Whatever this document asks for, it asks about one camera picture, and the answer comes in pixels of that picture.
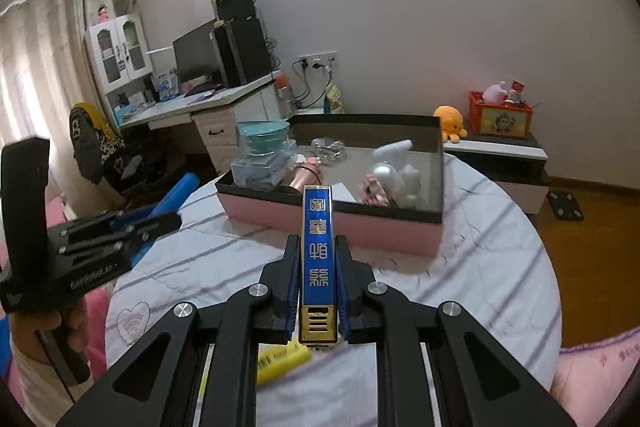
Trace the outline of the blue gold rectangular box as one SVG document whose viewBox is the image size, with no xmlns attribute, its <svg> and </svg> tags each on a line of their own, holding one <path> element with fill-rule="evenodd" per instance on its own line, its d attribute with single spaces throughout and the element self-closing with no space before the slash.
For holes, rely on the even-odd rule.
<svg viewBox="0 0 640 427">
<path fill-rule="evenodd" d="M 337 343 L 336 275 L 332 187 L 306 185 L 300 233 L 300 343 L 326 347 Z"/>
</svg>

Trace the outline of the teal lidded clear container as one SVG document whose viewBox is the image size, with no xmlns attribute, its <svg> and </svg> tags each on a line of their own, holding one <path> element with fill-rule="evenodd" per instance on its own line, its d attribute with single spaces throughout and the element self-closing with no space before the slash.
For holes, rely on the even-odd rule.
<svg viewBox="0 0 640 427">
<path fill-rule="evenodd" d="M 296 154 L 290 124 L 286 120 L 239 122 L 236 141 L 240 156 L 231 161 L 234 184 L 257 191 L 276 188 Z"/>
</svg>

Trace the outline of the pink brick donut model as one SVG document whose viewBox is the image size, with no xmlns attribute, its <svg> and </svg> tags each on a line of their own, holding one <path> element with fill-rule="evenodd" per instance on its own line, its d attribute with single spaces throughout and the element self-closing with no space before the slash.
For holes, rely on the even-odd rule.
<svg viewBox="0 0 640 427">
<path fill-rule="evenodd" d="M 367 174 L 359 185 L 359 202 L 368 206 L 393 207 L 393 188 L 394 181 L 388 176 Z"/>
</svg>

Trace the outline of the white cube box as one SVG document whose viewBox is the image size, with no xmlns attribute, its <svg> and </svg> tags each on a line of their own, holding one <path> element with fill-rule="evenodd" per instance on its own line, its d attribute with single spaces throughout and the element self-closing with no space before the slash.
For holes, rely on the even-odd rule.
<svg viewBox="0 0 640 427">
<path fill-rule="evenodd" d="M 357 199 L 342 182 L 332 185 L 332 197 L 337 202 L 357 202 Z"/>
</svg>

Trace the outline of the pink pillow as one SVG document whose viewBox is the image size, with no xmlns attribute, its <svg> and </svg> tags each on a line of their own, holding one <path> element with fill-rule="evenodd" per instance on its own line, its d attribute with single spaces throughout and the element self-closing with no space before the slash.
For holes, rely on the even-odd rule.
<svg viewBox="0 0 640 427">
<path fill-rule="evenodd" d="M 639 329 L 561 349 L 551 394 L 578 426 L 637 426 Z"/>
</svg>

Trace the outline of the white curtain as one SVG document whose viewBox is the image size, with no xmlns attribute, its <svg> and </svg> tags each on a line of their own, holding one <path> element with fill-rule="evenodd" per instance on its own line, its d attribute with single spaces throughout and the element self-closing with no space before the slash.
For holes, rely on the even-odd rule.
<svg viewBox="0 0 640 427">
<path fill-rule="evenodd" d="M 79 216 L 112 205 L 81 176 L 70 139 L 72 108 L 100 104 L 86 29 L 84 0 L 23 0 L 1 12 L 1 144 L 48 139 L 48 195 L 64 195 Z"/>
</svg>

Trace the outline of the computer monitor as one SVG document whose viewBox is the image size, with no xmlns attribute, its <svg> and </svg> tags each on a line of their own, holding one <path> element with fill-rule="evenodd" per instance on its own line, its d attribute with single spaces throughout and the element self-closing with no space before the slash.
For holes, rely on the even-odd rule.
<svg viewBox="0 0 640 427">
<path fill-rule="evenodd" d="M 220 66 L 210 40 L 214 22 L 192 29 L 172 43 L 180 92 L 186 93 L 201 84 L 222 85 Z"/>
</svg>

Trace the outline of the rose gold metallic cup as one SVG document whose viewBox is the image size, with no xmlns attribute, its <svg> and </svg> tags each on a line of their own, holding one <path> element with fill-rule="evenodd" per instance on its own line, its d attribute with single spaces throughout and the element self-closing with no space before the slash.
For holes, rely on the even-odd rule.
<svg viewBox="0 0 640 427">
<path fill-rule="evenodd" d="M 302 193 L 307 185 L 322 185 L 321 161 L 318 157 L 309 156 L 296 162 L 291 169 L 291 181 L 288 186 L 295 192 Z"/>
</svg>

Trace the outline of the pink box with black rim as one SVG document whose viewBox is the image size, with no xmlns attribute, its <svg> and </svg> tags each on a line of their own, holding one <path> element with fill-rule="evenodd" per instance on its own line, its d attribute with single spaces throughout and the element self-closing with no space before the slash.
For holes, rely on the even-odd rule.
<svg viewBox="0 0 640 427">
<path fill-rule="evenodd" d="M 348 237 L 352 246 L 433 257 L 444 229 L 444 158 L 439 119 L 435 116 L 337 114 L 294 116 L 290 131 L 301 150 L 313 139 L 341 140 L 347 157 L 322 166 L 323 183 L 344 183 L 357 202 L 334 200 L 334 231 Z M 372 152 L 385 144 L 411 140 L 408 164 L 421 173 L 423 210 L 363 205 L 359 185 L 377 162 Z"/>
</svg>

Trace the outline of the clear bottle red cap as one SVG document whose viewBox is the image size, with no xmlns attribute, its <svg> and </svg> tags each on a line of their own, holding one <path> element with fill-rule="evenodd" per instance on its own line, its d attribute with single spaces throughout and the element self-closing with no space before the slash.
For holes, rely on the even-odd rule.
<svg viewBox="0 0 640 427">
<path fill-rule="evenodd" d="M 296 105 L 295 98 L 288 82 L 288 77 L 280 75 L 274 80 L 276 86 L 276 95 L 280 107 L 280 113 L 284 119 L 288 119 L 295 114 Z"/>
</svg>

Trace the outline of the orange octopus plush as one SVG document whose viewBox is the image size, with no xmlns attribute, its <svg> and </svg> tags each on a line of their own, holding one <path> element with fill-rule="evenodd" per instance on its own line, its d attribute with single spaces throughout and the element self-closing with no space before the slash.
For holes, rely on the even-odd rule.
<svg viewBox="0 0 640 427">
<path fill-rule="evenodd" d="M 463 126 L 462 114 L 454 106 L 438 106 L 434 116 L 439 119 L 442 142 L 459 143 L 468 137 L 468 132 Z"/>
</svg>

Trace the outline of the clear glass globe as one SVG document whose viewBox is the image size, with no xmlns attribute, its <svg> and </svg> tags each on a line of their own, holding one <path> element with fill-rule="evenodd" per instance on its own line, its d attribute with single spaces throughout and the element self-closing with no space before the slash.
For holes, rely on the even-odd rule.
<svg viewBox="0 0 640 427">
<path fill-rule="evenodd" d="M 347 157 L 346 146 L 343 141 L 322 136 L 313 139 L 310 143 L 312 153 L 316 155 L 322 164 L 334 165 Z"/>
</svg>

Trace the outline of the red storage crate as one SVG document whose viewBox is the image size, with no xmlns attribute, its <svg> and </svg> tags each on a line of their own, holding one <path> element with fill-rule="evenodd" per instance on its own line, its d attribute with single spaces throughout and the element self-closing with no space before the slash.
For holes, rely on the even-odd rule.
<svg viewBox="0 0 640 427">
<path fill-rule="evenodd" d="M 527 139 L 533 109 L 528 105 L 487 104 L 482 94 L 469 92 L 469 126 L 475 134 Z"/>
</svg>

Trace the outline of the black speaker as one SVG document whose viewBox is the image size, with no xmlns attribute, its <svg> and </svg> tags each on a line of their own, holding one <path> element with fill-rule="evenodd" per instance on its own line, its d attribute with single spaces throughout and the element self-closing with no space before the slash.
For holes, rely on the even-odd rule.
<svg viewBox="0 0 640 427">
<path fill-rule="evenodd" d="M 254 0 L 214 0 L 218 20 L 246 20 L 256 16 Z"/>
</svg>

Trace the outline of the snack bag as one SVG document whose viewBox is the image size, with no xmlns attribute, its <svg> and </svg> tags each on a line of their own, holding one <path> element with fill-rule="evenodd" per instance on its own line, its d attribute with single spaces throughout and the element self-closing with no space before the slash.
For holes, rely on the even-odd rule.
<svg viewBox="0 0 640 427">
<path fill-rule="evenodd" d="M 333 82 L 326 87 L 323 110 L 326 114 L 343 114 L 345 112 L 342 102 L 342 92 Z"/>
</svg>

